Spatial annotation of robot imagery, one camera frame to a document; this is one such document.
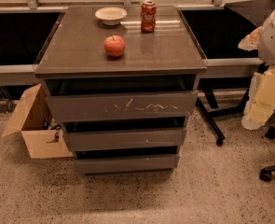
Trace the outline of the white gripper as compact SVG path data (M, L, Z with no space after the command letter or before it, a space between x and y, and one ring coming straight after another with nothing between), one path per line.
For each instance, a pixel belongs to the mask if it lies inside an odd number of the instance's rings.
M244 37L239 49L252 51L258 48L258 57L266 64L275 65L275 9L259 26ZM243 110L241 125L247 130L264 126L275 110L275 67L254 73L249 88L249 100Z

